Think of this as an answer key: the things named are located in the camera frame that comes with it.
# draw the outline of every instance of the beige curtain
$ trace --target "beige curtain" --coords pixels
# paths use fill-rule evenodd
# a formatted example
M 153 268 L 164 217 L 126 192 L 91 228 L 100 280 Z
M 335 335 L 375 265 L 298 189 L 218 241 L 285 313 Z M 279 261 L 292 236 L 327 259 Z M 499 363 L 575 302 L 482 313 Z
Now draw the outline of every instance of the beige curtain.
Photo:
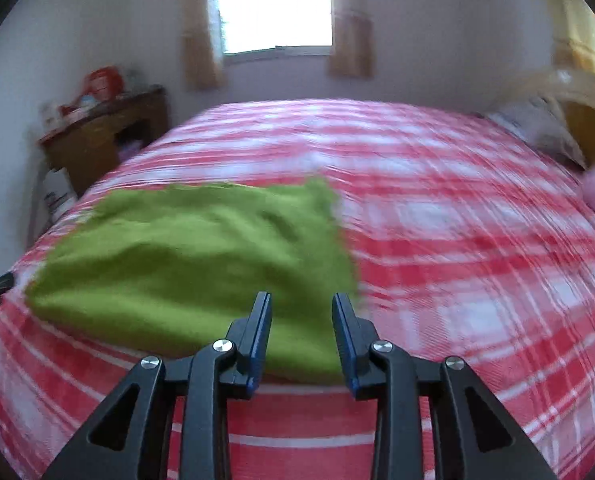
M 584 0 L 548 0 L 553 19 L 553 62 L 595 73 L 595 14 Z
M 332 0 L 332 5 L 331 74 L 373 77 L 373 22 L 367 14 L 366 0 Z
M 212 36 L 213 0 L 184 0 L 182 57 L 189 88 L 208 90 L 223 83 L 222 50 Z

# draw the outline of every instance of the green cloth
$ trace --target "green cloth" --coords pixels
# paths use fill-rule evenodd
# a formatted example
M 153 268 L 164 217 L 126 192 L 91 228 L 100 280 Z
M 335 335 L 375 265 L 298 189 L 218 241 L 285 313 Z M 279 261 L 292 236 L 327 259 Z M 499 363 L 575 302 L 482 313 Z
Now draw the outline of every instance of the green cloth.
M 273 295 L 265 371 L 338 381 L 335 292 L 356 293 L 324 180 L 116 190 L 27 289 L 41 319 L 168 357 L 193 354 Z

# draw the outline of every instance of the wooden dresser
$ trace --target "wooden dresser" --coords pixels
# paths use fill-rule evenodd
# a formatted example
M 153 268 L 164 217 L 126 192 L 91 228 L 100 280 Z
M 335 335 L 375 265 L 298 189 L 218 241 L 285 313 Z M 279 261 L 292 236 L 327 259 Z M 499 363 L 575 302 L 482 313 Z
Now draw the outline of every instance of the wooden dresser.
M 120 164 L 124 142 L 141 147 L 170 129 L 166 92 L 152 87 L 143 94 L 100 104 L 89 115 L 40 139 L 50 166 L 66 168 L 78 196 Z

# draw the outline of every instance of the window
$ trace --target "window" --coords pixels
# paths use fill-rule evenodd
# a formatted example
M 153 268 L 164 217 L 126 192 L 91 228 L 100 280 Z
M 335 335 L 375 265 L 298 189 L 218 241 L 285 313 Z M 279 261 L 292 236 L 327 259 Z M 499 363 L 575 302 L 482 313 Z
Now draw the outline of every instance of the window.
M 216 0 L 225 59 L 328 54 L 331 0 Z

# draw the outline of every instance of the silver bolt head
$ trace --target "silver bolt head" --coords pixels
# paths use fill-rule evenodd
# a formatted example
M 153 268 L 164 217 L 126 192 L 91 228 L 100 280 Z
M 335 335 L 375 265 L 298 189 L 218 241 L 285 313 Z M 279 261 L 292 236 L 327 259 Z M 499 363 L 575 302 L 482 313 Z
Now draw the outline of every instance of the silver bolt head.
M 140 365 L 143 368 L 146 368 L 146 370 L 152 370 L 159 364 L 160 364 L 160 360 L 153 355 L 149 355 L 149 356 L 145 357 L 144 359 L 142 359 L 142 361 L 140 361 Z
M 391 341 L 375 341 L 373 343 L 373 350 L 380 352 L 381 354 L 388 354 L 393 350 L 393 343 L 391 343 Z
M 466 363 L 462 359 L 462 357 L 457 357 L 454 355 L 452 355 L 451 357 L 447 357 L 445 362 L 447 366 L 452 370 L 462 370 L 466 366 Z
M 233 343 L 228 339 L 218 339 L 213 343 L 213 350 L 216 352 L 224 353 L 228 352 L 231 348 L 233 348 Z

